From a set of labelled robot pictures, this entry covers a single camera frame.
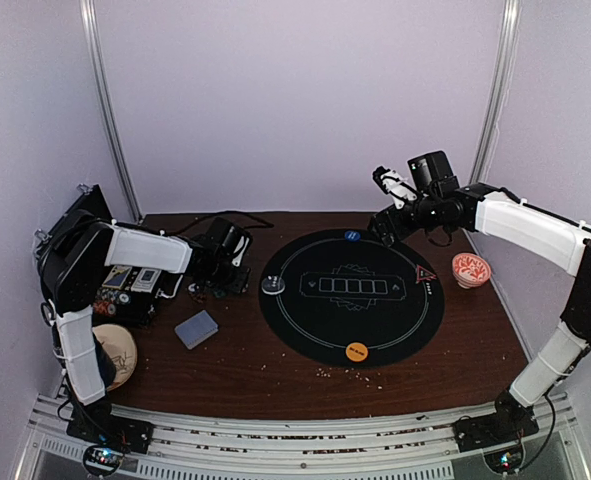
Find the yellow big blind button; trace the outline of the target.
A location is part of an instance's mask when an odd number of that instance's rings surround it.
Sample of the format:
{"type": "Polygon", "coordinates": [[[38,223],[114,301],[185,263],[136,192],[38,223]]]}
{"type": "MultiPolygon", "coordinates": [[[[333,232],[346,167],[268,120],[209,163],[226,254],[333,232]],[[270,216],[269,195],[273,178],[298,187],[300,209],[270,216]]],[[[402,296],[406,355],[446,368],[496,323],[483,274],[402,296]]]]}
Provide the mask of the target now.
{"type": "Polygon", "coordinates": [[[352,342],[345,348],[345,355],[353,363],[361,363],[369,356],[368,347],[361,342],[352,342]]]}

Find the blue small blind button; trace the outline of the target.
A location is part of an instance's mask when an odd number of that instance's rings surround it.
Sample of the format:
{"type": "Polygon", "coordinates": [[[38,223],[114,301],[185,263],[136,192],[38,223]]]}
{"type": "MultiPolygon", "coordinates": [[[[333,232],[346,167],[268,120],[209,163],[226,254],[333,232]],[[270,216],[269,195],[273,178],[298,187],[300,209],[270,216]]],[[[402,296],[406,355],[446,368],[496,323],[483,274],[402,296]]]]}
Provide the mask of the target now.
{"type": "Polygon", "coordinates": [[[350,241],[350,242],[357,242],[357,241],[359,241],[359,240],[361,239],[361,235],[360,235],[360,233],[359,233],[358,231],[356,231],[356,230],[347,230],[347,231],[344,233],[344,238],[345,238],[347,241],[350,241]]]}

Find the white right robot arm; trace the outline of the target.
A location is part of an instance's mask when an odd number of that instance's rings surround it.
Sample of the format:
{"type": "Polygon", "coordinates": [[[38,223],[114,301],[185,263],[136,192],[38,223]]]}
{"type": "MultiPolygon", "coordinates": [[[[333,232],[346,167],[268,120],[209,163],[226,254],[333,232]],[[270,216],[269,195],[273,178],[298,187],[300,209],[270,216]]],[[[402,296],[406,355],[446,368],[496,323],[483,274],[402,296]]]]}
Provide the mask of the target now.
{"type": "Polygon", "coordinates": [[[376,213],[370,230],[387,246],[417,231],[436,229],[451,235],[468,231],[508,247],[516,265],[494,253],[498,285],[513,314],[532,313],[551,321],[549,338],[507,389],[510,403],[488,419],[494,440],[510,440],[526,424],[525,408],[535,404],[570,376],[591,350],[591,225],[537,207],[506,187],[486,183],[460,184],[446,154],[435,151],[409,160],[410,175],[377,167],[372,178],[391,199],[376,213]],[[526,306],[519,308],[519,299],[526,306]]]}

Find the red triangular all-in marker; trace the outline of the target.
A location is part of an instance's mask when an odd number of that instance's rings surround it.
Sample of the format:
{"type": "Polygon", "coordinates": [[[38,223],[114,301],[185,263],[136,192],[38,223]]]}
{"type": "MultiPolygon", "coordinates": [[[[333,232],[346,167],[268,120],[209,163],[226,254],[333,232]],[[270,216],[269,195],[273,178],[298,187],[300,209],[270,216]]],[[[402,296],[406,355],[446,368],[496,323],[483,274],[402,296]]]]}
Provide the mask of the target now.
{"type": "Polygon", "coordinates": [[[425,268],[422,265],[416,266],[416,282],[420,283],[423,281],[433,281],[437,279],[437,275],[430,271],[429,269],[425,268]]]}

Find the clear acrylic dealer button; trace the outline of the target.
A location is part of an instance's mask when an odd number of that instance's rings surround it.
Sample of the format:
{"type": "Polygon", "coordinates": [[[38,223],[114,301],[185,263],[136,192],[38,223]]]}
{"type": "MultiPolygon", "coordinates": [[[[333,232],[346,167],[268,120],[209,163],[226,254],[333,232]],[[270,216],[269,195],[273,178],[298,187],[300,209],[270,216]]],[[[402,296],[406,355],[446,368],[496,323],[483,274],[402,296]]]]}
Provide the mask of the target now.
{"type": "Polygon", "coordinates": [[[286,283],[279,275],[268,275],[262,280],[260,287],[265,295],[276,296],[285,291],[286,283]]]}

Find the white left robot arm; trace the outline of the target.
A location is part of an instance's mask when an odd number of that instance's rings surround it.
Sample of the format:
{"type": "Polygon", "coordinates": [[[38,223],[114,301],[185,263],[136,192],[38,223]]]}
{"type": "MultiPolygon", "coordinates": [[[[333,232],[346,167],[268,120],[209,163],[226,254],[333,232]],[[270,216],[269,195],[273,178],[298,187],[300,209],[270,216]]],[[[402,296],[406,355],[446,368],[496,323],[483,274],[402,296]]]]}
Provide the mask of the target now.
{"type": "Polygon", "coordinates": [[[248,284],[243,258],[252,234],[216,217],[191,239],[154,232],[87,210],[65,214],[50,231],[37,258],[45,303],[51,314],[69,387],[82,405],[104,398],[110,383],[101,373],[100,345],[92,331],[92,305],[109,266],[188,276],[199,286],[233,293],[248,284]]]}

